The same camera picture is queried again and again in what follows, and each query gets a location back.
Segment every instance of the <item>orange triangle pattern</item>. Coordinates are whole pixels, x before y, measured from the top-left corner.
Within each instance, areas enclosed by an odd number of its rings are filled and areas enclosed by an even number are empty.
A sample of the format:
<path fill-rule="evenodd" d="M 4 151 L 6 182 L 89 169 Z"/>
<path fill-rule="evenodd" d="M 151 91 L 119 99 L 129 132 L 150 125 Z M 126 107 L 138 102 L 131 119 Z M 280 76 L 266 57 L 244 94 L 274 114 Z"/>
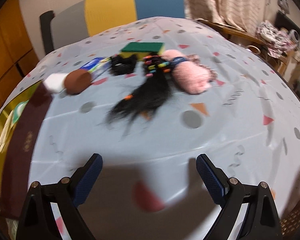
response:
<path fill-rule="evenodd" d="M 194 109 L 198 110 L 200 113 L 209 116 L 209 113 L 207 111 L 206 105 L 204 103 L 198 103 L 198 104 L 190 104 Z"/>

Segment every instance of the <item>sponge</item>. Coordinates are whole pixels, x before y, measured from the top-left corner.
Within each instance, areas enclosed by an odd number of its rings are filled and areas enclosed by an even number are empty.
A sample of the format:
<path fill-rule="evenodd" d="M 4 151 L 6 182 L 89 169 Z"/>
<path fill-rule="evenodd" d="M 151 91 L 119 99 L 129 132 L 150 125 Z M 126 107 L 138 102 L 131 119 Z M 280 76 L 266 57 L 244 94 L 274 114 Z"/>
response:
<path fill-rule="evenodd" d="M 137 54 L 138 61 L 142 61 L 149 54 L 161 55 L 164 51 L 164 43 L 162 42 L 130 42 L 120 52 L 123 58 Z"/>

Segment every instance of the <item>black hair wig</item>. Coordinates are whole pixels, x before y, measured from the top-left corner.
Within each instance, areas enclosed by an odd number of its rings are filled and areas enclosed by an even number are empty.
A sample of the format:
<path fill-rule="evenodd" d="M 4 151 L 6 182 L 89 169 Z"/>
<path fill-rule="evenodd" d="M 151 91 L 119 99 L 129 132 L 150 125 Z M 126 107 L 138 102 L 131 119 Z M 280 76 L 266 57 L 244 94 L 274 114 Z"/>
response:
<path fill-rule="evenodd" d="M 165 73 L 162 69 L 157 69 L 142 85 L 114 106 L 108 114 L 107 122 L 131 116 L 131 123 L 139 114 L 144 113 L 153 116 L 170 96 L 171 89 Z"/>

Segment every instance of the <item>pink plush toy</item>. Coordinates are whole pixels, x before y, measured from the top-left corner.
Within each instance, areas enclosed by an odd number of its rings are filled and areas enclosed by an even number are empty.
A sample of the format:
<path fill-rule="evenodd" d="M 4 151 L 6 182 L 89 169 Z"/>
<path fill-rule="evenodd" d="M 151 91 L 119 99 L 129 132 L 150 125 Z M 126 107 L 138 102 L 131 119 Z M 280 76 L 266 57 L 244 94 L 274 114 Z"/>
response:
<path fill-rule="evenodd" d="M 210 70 L 189 61 L 180 51 L 169 49 L 164 51 L 161 57 L 175 65 L 172 76 L 179 86 L 189 94 L 200 94 L 211 87 L 209 84 L 212 78 Z"/>

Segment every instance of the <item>chair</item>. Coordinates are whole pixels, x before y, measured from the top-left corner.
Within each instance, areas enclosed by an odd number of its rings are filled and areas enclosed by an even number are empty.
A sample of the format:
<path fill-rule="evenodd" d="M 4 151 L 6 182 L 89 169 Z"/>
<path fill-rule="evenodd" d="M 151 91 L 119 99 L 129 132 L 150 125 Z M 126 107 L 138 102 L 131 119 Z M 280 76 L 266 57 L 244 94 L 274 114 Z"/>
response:
<path fill-rule="evenodd" d="M 184 18 L 183 0 L 84 0 L 51 20 L 53 48 L 58 49 L 107 29 L 155 16 Z M 49 44 L 49 35 L 42 32 L 42 38 Z"/>

